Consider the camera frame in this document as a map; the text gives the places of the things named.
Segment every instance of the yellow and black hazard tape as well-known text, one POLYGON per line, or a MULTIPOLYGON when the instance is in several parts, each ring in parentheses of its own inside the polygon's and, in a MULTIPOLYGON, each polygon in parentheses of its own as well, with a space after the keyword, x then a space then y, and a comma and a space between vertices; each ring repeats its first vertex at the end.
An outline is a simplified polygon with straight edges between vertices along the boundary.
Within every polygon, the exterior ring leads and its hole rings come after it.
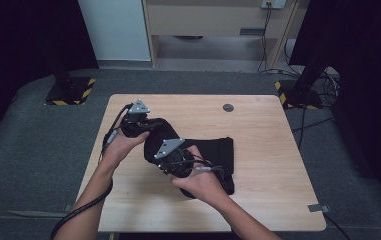
MULTIPOLYGON (((275 82, 275 88, 277 89, 278 97, 280 98, 281 105, 283 106, 283 109, 289 109, 289 108, 294 108, 292 104, 288 103, 286 93, 284 92, 284 89, 281 86, 280 82, 275 82)), ((298 106, 298 108, 307 108, 307 109, 320 109, 321 106, 317 105, 303 105, 303 106, 298 106)))
POLYGON ((93 89, 94 82, 96 82, 95 79, 93 79, 93 78, 89 79, 88 84, 86 86, 86 89, 83 92, 83 95, 81 96, 81 99, 75 99, 72 101, 68 101, 65 99, 54 99, 54 100, 46 101, 46 104, 47 105, 58 105, 58 106, 83 105, 87 101, 87 98, 90 95, 91 90, 93 89))

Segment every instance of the power strip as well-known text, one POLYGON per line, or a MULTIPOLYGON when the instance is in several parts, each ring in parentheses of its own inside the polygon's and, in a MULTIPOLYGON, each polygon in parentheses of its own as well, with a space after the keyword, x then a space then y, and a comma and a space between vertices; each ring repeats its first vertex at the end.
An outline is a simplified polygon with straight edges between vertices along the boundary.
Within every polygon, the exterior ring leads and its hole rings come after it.
POLYGON ((272 9, 283 9, 286 5, 286 0, 263 0, 261 8, 268 8, 268 3, 272 9))

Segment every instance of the small round object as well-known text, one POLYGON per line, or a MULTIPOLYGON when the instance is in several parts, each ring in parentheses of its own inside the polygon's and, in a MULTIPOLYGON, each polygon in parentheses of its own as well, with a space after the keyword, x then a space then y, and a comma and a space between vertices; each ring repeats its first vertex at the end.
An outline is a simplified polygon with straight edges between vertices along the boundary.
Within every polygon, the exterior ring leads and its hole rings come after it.
POLYGON ((232 112, 234 110, 234 107, 233 107, 233 105, 227 103, 227 104, 224 104, 222 109, 224 109, 224 111, 226 111, 226 112, 232 112))

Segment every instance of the white wall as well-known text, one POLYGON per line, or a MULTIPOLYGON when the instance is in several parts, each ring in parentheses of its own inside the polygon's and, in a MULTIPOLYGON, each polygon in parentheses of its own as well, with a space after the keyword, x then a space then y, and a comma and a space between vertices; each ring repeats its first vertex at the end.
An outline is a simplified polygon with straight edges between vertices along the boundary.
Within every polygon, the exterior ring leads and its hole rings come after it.
POLYGON ((141 1, 78 2, 97 60, 151 60, 141 1))

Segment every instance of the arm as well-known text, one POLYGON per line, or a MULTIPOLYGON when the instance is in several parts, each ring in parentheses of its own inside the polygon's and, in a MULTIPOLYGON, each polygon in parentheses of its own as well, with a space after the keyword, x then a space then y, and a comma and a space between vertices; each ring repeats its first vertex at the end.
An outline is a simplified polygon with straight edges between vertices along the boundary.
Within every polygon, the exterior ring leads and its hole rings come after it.
MULTIPOLYGON (((119 163, 135 146, 144 142, 148 135, 149 132, 145 132, 137 138, 127 138, 122 135, 122 132, 119 132, 106 149, 102 161, 71 211, 102 195, 109 187, 113 173, 119 163)), ((72 218, 59 229, 54 239, 96 239, 103 204, 104 200, 72 218)))
MULTIPOLYGON (((192 146, 188 150, 193 155, 201 156, 196 146, 192 146)), ((212 172, 193 170, 187 178, 177 178, 171 175, 171 179, 176 187, 187 190, 196 198, 215 208, 240 238, 280 239, 234 202, 222 189, 212 172)))

